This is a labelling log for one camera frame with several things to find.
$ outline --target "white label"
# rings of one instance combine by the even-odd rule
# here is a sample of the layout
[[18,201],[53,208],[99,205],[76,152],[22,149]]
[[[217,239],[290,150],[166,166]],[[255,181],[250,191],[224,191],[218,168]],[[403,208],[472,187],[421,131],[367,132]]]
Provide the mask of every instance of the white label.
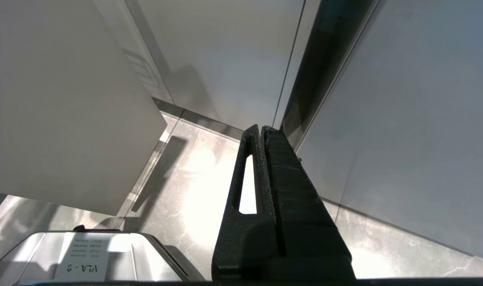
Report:
[[54,281],[105,281],[112,234],[67,232]]

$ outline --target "marble floor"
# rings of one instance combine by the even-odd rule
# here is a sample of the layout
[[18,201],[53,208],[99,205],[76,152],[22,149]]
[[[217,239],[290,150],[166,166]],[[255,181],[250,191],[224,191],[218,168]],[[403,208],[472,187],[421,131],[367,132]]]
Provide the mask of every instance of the marble floor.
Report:
[[[194,266],[198,277],[211,279],[211,257],[239,141],[182,114],[163,113],[167,129],[143,172],[147,175],[116,216],[0,194],[0,258],[33,232],[84,224],[152,234]],[[253,185],[243,186],[244,213],[254,211],[253,193]],[[351,250],[358,278],[483,276],[479,257],[324,203]]]

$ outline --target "gray tile floor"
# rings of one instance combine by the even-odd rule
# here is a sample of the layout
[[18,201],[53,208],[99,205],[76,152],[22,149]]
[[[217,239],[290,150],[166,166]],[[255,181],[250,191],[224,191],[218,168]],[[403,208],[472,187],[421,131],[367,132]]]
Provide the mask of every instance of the gray tile floor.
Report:
[[[0,257],[33,232],[84,224],[152,234],[211,279],[211,257],[239,142],[169,114],[164,118],[168,126],[143,172],[147,175],[117,216],[0,194]],[[253,186],[246,189],[242,195],[253,196]],[[358,278],[483,276],[479,257],[324,203],[352,252]],[[250,198],[241,208],[253,212]]]

